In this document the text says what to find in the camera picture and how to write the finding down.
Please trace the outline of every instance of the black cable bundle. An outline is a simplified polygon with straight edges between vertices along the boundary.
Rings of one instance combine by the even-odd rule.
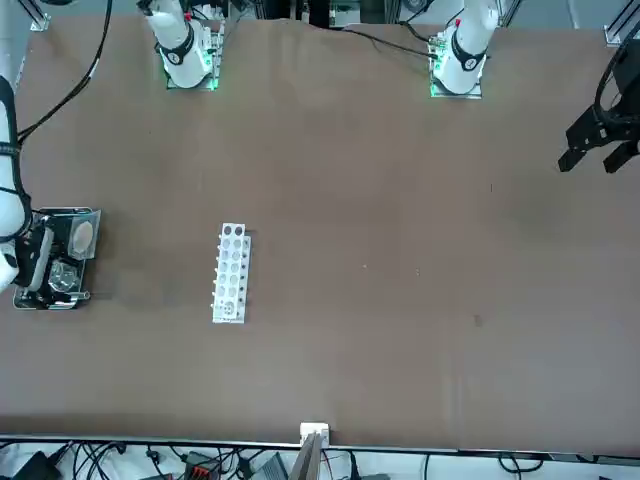
[[[21,147],[24,144],[27,137],[29,137],[29,135],[31,135],[38,127],[40,127],[43,123],[45,123],[47,120],[53,117],[58,112],[58,110],[60,110],[67,103],[69,103],[76,96],[78,96],[80,92],[82,92],[82,90],[84,90],[89,84],[89,82],[91,81],[91,78],[93,77],[96,67],[98,66],[98,62],[100,61],[100,57],[102,56],[104,42],[107,38],[107,32],[109,31],[109,24],[111,23],[112,7],[113,7],[113,0],[107,0],[107,11],[104,16],[104,27],[102,29],[102,38],[100,40],[100,44],[98,45],[98,50],[96,51],[93,61],[89,66],[89,70],[80,79],[78,84],[75,87],[73,87],[73,89],[57,105],[55,105],[51,110],[49,110],[45,115],[43,115],[42,118],[40,118],[40,120],[38,120],[33,125],[25,128],[24,130],[21,130],[20,132],[18,132],[18,144]]]

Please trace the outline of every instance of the floor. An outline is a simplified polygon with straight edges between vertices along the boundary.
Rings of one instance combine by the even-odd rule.
[[[2,450],[0,453],[0,475],[12,476],[29,460],[31,455],[38,450],[47,455],[58,450],[63,444],[16,444],[11,445]],[[76,447],[72,447],[72,452],[67,452],[58,464],[58,469],[63,474],[63,478],[73,478],[73,462]],[[184,471],[184,466],[180,459],[166,447],[153,447],[154,451],[160,454],[160,463],[158,468],[163,475],[170,473],[176,474],[174,478],[179,478]],[[176,448],[180,454],[189,453],[190,448]],[[194,448],[194,451],[210,457],[217,457],[218,452],[215,449]],[[101,463],[101,467],[109,480],[127,479],[137,480],[154,477],[158,475],[150,459],[146,456],[147,448],[145,446],[128,446],[124,454],[119,455],[112,452],[105,456]],[[229,450],[222,450],[223,456]],[[250,458],[258,450],[243,451],[244,458]],[[251,462],[254,472],[267,462],[275,451],[265,451],[256,456]],[[291,472],[296,459],[296,453],[291,451],[280,452],[283,464],[287,472]],[[440,480],[440,479],[496,479],[510,480],[516,478],[515,475],[505,472],[500,467],[496,459],[491,458],[469,458],[469,457],[451,457],[431,455],[428,462],[428,470],[425,475],[425,455],[420,454],[390,454],[390,453],[356,453],[358,470],[361,476],[376,475],[377,480],[385,480],[386,478],[393,480],[410,480],[423,479]],[[86,459],[84,452],[80,452],[77,459],[77,465],[80,466]],[[351,461],[349,454],[344,451],[327,451],[327,459],[329,460],[331,471],[323,461],[320,470],[319,480],[341,480],[349,478],[351,471]],[[237,459],[233,457],[230,462],[225,462],[225,470],[230,470],[226,476],[223,475],[222,480],[231,480],[235,471],[235,463]],[[519,461],[520,468],[531,468],[538,462]],[[87,462],[85,466],[78,471],[78,478],[85,478],[89,471],[91,462]],[[580,479],[611,479],[611,480],[631,480],[640,479],[640,467],[618,466],[618,465],[591,465],[586,463],[568,463],[568,462],[545,462],[543,466],[533,472],[524,473],[525,480],[546,480],[546,479],[562,479],[571,478]]]

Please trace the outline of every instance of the wire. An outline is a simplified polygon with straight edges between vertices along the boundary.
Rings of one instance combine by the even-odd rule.
[[[111,23],[112,7],[113,7],[113,0],[107,0],[107,10],[104,16],[104,27],[102,30],[102,38],[100,39],[100,44],[98,45],[98,50],[96,51],[95,56],[93,57],[93,61],[89,66],[89,70],[80,79],[78,84],[75,87],[73,87],[73,89],[57,105],[55,105],[51,110],[49,110],[45,115],[43,115],[42,118],[40,118],[40,120],[38,120],[36,123],[32,124],[31,126],[25,128],[24,130],[21,130],[20,132],[18,132],[18,145],[20,145],[21,147],[24,144],[27,137],[29,137],[29,135],[31,135],[38,127],[40,127],[43,123],[45,123],[47,120],[53,117],[58,112],[58,110],[60,110],[68,102],[70,102],[78,94],[80,94],[80,92],[82,92],[82,90],[86,88],[86,86],[89,84],[89,82],[93,78],[93,74],[96,71],[98,62],[100,61],[100,57],[102,56],[102,50],[104,48],[104,42],[107,38],[107,32],[109,31],[109,24]]]
[[[456,17],[458,15],[460,15],[463,11],[464,11],[464,7],[462,7],[460,9],[460,11],[458,13],[456,13],[453,17],[451,17],[449,20],[447,20],[447,23],[445,24],[445,27],[448,27],[451,24],[451,22],[453,22],[456,19]]]
[[[516,467],[516,468],[509,468],[504,464],[504,457],[505,455],[500,453],[498,455],[498,463],[500,464],[500,466],[505,472],[511,473],[512,475],[518,475],[518,480],[522,479],[523,473],[537,472],[542,468],[542,465],[544,465],[544,460],[539,460],[539,463],[533,467],[521,468],[520,464],[516,460],[516,457],[514,457],[513,455],[507,455],[506,458],[511,460]]]
[[[424,5],[424,7],[422,7],[420,10],[418,10],[416,13],[414,13],[413,15],[411,15],[411,17],[409,17],[409,19],[406,21],[407,23],[409,23],[411,20],[413,20],[414,18],[418,18],[420,15],[422,15],[423,13],[426,13],[427,10],[429,10],[429,7],[431,6],[431,4],[433,2],[435,2],[436,0],[427,0],[427,3]]]
[[[98,474],[100,475],[100,478],[102,478],[102,480],[109,480],[108,475],[106,473],[104,473],[104,470],[102,470],[102,467],[100,466],[100,461],[105,456],[105,454],[109,451],[111,446],[107,445],[102,450],[102,452],[100,452],[99,454],[97,454],[97,450],[99,450],[100,447],[98,447],[96,450],[94,450],[90,445],[83,445],[82,446],[82,449],[85,452],[87,452],[87,448],[91,451],[91,453],[87,453],[87,455],[92,457],[92,459],[93,459],[93,464],[91,465],[91,468],[89,468],[89,472],[87,472],[87,480],[91,479],[95,469],[98,470]]]
[[[185,455],[184,453],[180,453],[178,452],[175,447],[173,447],[172,445],[169,445],[169,448],[171,449],[171,451],[176,455],[176,457],[178,457],[180,459],[180,461],[182,463],[187,463],[187,459],[189,458],[189,455]]]
[[[349,474],[349,480],[361,480],[360,472],[358,471],[358,462],[356,462],[356,456],[352,450],[349,450],[349,457],[351,458],[351,473]]]
[[[403,47],[402,45],[398,45],[397,43],[392,43],[382,38],[374,37],[373,35],[369,35],[368,33],[358,32],[356,30],[342,30],[343,32],[353,33],[354,35],[360,35],[361,37],[368,38],[369,40],[373,40],[374,42],[382,43],[383,45],[387,45],[392,48],[396,48],[403,52],[412,53],[414,55],[420,55],[427,58],[432,58],[436,60],[438,58],[437,55],[428,52],[422,52],[420,50],[414,50],[413,48]]]
[[[191,12],[195,12],[200,15],[201,18],[196,17],[196,20],[209,20],[202,10],[194,7],[193,5],[191,6]]]
[[[416,32],[416,29],[413,28],[410,24],[409,21],[407,20],[406,22],[399,22],[400,25],[402,25],[403,27],[405,27],[407,30],[409,30],[409,33],[411,33],[411,35],[413,35],[414,37],[416,37],[418,40],[421,40],[423,42],[428,42],[429,39],[427,37],[423,37],[422,35],[420,35],[418,32]]]
[[[324,460],[327,464],[327,470],[329,470],[329,477],[331,477],[331,480],[333,480],[333,470],[331,470],[331,462],[329,461],[329,457],[327,457],[327,452],[323,450],[322,456],[324,457]]]
[[[159,456],[160,455],[158,454],[158,452],[156,452],[155,450],[151,450],[151,445],[147,445],[147,457],[149,457],[149,460],[151,460],[151,463],[153,463],[153,468],[156,469],[156,472],[158,472],[160,478],[170,480],[171,477],[168,477],[167,475],[162,473],[160,467],[158,467],[158,463],[160,463]]]
[[[80,449],[83,448],[84,445],[89,445],[89,443],[87,443],[87,442],[78,443],[78,448],[76,449],[76,453],[73,455],[73,479],[74,480],[76,480],[78,478],[78,474],[82,471],[82,469],[87,464],[87,462],[89,460],[93,459],[91,456],[87,455],[87,458],[85,458],[84,461],[80,464],[80,467],[76,468],[76,466],[78,464],[78,454],[80,453]],[[110,448],[112,445],[114,445],[114,443],[107,443],[106,445],[102,445],[102,446],[98,447],[96,449],[96,451],[99,450],[100,448],[104,448],[106,450],[106,449]]]
[[[638,114],[627,115],[627,116],[610,115],[608,111],[605,111],[602,108],[602,103],[601,103],[602,94],[604,92],[605,87],[607,86],[607,83],[609,83],[609,77],[613,72],[613,67],[615,67],[618,64],[618,62],[620,61],[620,58],[622,58],[622,56],[626,53],[629,43],[631,42],[631,40],[633,40],[633,37],[636,36],[636,33],[638,33],[639,30],[640,30],[640,22],[636,23],[636,25],[629,31],[627,36],[624,38],[624,40],[622,41],[622,43],[620,44],[616,52],[611,57],[611,60],[609,60],[609,63],[607,64],[607,68],[605,68],[602,74],[602,77],[600,77],[600,82],[598,82],[598,88],[596,89],[596,96],[593,100],[593,109],[598,120],[600,120],[602,123],[606,125],[628,125],[628,124],[640,122],[640,115]]]
[[[424,459],[424,473],[423,473],[423,480],[427,480],[427,469],[429,468],[429,459],[431,458],[431,455],[426,455],[425,459]]]

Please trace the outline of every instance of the tabletop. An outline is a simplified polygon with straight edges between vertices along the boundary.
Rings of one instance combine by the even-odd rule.
[[[99,17],[32,35],[24,127],[82,76]],[[401,26],[359,26],[423,48]],[[291,21],[228,25],[220,88],[167,91],[142,17],[28,140],[34,206],[103,210],[94,298],[0,296],[5,432],[640,453],[640,165],[570,173],[612,54],[500,30],[479,101],[424,59]],[[222,222],[252,232],[244,325],[211,323]]]

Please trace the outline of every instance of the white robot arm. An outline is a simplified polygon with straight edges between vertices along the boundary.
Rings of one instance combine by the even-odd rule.
[[[211,74],[211,32],[198,20],[187,21],[179,0],[140,0],[137,6],[158,41],[167,75],[178,87],[195,87]]]
[[[15,238],[31,223],[31,199],[20,179],[20,149],[12,83],[8,2],[0,6],[0,292],[18,276]]]
[[[498,19],[496,0],[465,1],[455,24],[441,34],[445,52],[434,76],[446,90],[464,95],[479,82]]]

